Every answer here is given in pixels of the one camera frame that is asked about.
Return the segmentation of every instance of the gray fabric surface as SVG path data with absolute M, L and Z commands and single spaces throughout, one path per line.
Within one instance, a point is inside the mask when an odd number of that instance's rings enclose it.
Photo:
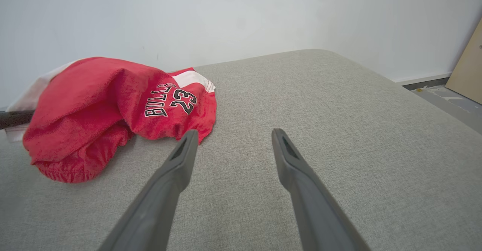
M 283 128 L 373 250 L 482 248 L 482 136 L 324 50 L 195 68 L 216 89 L 169 250 L 300 250 L 270 133 Z M 175 145 L 135 137 L 91 182 L 53 182 L 0 134 L 0 249 L 95 250 Z

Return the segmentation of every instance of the white trim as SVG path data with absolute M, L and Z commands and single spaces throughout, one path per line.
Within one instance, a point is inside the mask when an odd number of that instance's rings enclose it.
M 206 89 L 207 93 L 212 93 L 214 92 L 214 89 L 216 88 L 212 82 L 208 79 L 206 79 L 204 76 L 201 74 L 188 70 L 185 71 L 181 74 L 178 74 L 176 76 L 172 76 L 174 80 L 176 80 L 177 85 L 179 85 L 179 88 L 183 88 L 185 86 L 188 86 L 192 83 L 200 83 L 204 86 Z
M 410 78 L 410 79 L 402 79 L 402 80 L 394 80 L 394 82 L 399 85 L 399 86 L 404 86 L 404 85 L 411 85 L 411 84 L 416 84 L 416 83 L 422 83 L 426 81 L 432 81 L 436 79 L 442 79 L 442 78 L 447 78 L 450 77 L 451 72 L 447 72 L 444 74 L 439 74 L 439 75 L 434 75 L 434 76 L 424 76 L 424 77 L 419 77 L 419 78 Z

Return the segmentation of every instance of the red jersey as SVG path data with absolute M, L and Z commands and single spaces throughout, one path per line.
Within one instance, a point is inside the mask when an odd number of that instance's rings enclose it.
M 214 85 L 194 69 L 165 73 L 119 59 L 79 60 L 40 95 L 23 143 L 31 164 L 50 179 L 79 183 L 97 176 L 134 133 L 199 142 L 215 122 Z

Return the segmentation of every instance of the floor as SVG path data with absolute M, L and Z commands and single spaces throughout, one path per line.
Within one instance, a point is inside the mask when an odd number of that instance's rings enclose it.
M 481 104 L 445 88 L 445 85 L 424 86 L 411 91 L 482 134 Z

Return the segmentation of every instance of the baseboard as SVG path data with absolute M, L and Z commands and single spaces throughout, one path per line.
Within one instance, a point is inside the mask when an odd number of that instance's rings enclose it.
M 450 77 L 450 75 L 451 75 L 451 72 L 448 72 L 448 73 L 444 73 L 444 74 L 427 76 L 427 77 L 420 77 L 420 78 L 415 78 L 415 79 L 410 78 L 410 79 L 403 79 L 403 80 L 395 80 L 394 82 L 399 86 L 404 86 L 404 85 L 411 85 L 411 84 L 422 83 L 422 82 L 426 82 L 426 81 L 432 81 L 432 80 L 447 78 L 447 77 Z

